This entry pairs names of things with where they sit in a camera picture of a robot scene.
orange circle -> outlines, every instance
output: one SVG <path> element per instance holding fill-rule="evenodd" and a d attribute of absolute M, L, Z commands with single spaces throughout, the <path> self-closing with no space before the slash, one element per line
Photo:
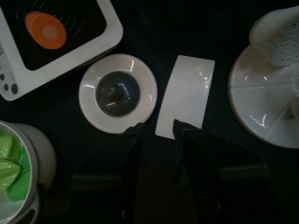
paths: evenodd
<path fill-rule="evenodd" d="M 24 23 L 33 40 L 41 47 L 56 50 L 64 46 L 67 31 L 55 16 L 41 11 L 32 11 L 25 15 Z"/>

white card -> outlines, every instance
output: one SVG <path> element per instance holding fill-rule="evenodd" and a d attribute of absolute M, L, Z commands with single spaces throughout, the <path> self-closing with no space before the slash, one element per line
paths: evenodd
<path fill-rule="evenodd" d="M 213 60 L 177 57 L 157 118 L 157 136 L 173 139 L 173 119 L 201 128 L 213 67 Z"/>

white saucer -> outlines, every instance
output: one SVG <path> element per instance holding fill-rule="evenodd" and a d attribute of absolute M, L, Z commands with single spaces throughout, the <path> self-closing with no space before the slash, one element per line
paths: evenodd
<path fill-rule="evenodd" d="M 251 46 L 239 55 L 228 81 L 228 97 L 248 132 L 280 147 L 299 149 L 299 119 L 291 112 L 292 77 L 299 63 L 271 66 Z"/>
<path fill-rule="evenodd" d="M 132 75 L 140 87 L 140 100 L 135 110 L 124 116 L 109 116 L 99 108 L 96 90 L 101 78 L 115 72 L 123 71 Z M 153 74 L 144 62 L 124 54 L 107 56 L 97 61 L 84 74 L 79 87 L 79 105 L 91 124 L 111 134 L 123 133 L 127 128 L 143 123 L 155 109 L 156 83 Z"/>

green food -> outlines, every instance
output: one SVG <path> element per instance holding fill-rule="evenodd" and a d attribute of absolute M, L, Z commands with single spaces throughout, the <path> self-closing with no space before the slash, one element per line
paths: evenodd
<path fill-rule="evenodd" d="M 11 201 L 24 200 L 31 184 L 31 171 L 20 175 L 16 181 L 7 188 L 7 195 Z"/>
<path fill-rule="evenodd" d="M 11 186 L 20 173 L 20 166 L 0 158 L 0 193 Z"/>
<path fill-rule="evenodd" d="M 0 158 L 19 159 L 21 144 L 13 136 L 0 135 Z"/>

black table surface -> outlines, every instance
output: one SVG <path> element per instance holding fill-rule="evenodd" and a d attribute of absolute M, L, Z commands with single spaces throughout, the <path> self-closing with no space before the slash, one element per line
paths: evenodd
<path fill-rule="evenodd" d="M 271 187 L 292 223 L 299 223 L 299 150 L 276 147 L 244 130 L 228 97 L 230 70 L 244 48 L 255 21 L 298 1 L 259 0 L 112 0 L 124 27 L 120 44 L 109 53 L 137 57 L 157 83 L 157 102 L 144 123 L 143 155 L 136 187 L 136 223 L 196 223 L 192 195 L 173 186 L 177 151 L 171 139 L 155 135 L 155 126 L 177 55 L 215 60 L 203 130 L 243 146 L 264 161 Z M 57 173 L 44 201 L 41 222 L 63 217 L 71 202 L 71 178 L 84 157 L 116 139 L 85 119 L 79 87 L 89 66 L 61 76 L 16 101 L 0 98 L 0 120 L 36 127 L 51 139 Z"/>

